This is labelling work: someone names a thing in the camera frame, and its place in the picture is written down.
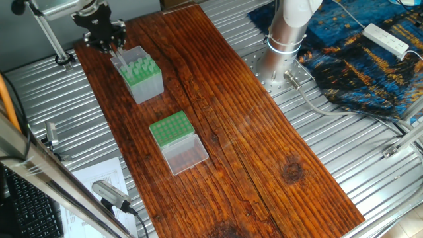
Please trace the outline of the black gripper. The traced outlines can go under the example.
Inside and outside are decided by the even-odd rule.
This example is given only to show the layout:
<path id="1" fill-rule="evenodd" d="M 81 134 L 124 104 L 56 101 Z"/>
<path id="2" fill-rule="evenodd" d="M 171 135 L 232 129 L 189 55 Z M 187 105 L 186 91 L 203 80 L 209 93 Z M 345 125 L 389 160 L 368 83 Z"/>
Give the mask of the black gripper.
<path id="1" fill-rule="evenodd" d="M 98 8 L 91 15 L 74 14 L 72 19 L 77 26 L 85 28 L 83 39 L 88 47 L 100 49 L 103 53 L 121 51 L 125 44 L 126 25 L 122 19 L 110 21 L 110 8 Z"/>

